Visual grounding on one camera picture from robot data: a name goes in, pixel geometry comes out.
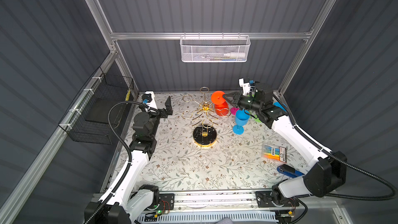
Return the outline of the magenta wine glass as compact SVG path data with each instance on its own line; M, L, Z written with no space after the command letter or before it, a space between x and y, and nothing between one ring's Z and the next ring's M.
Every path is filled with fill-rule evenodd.
M239 108L236 108L236 107L230 108L230 112L231 112L231 114L234 115L234 116L236 115L237 111L239 111Z

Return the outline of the blue wine glass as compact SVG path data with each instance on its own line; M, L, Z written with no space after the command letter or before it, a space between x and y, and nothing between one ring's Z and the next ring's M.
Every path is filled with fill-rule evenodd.
M238 110L235 113L235 125L233 127L233 132L237 135L242 135L244 133L244 125L247 124L250 116L243 110Z
M279 107L279 108L282 109L284 112L287 112L287 110L286 110L279 102L274 102L273 105L276 106L276 107Z

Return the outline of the red wine glass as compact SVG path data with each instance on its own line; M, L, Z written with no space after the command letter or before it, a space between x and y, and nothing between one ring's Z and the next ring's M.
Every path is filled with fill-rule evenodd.
M211 95L211 102L214 105L215 112L218 116L228 117L231 115L229 105L226 99L223 97L225 93L223 91L215 91Z

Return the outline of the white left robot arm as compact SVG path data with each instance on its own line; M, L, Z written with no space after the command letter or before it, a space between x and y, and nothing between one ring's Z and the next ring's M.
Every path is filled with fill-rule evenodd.
M149 163L156 145L155 139L160 120L173 114L171 98L165 102L165 108L158 109L154 93L146 92L140 102L133 102L142 111L133 119L131 144L120 136L119 142L127 151L128 158L122 170L109 189L96 202L90 202L85 209L86 224L133 224L147 208L159 204L159 188L143 185L132 195L137 179Z

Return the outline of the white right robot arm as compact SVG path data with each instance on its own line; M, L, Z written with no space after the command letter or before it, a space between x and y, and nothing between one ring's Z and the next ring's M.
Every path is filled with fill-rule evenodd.
M254 82L245 85L248 94L235 91L222 97L233 107L253 111L262 123L282 136L305 159L310 170L272 187L271 198L283 206L290 198L316 196L322 198L346 182L347 161L341 152L332 152L307 135L293 120L287 106L274 95L269 85Z

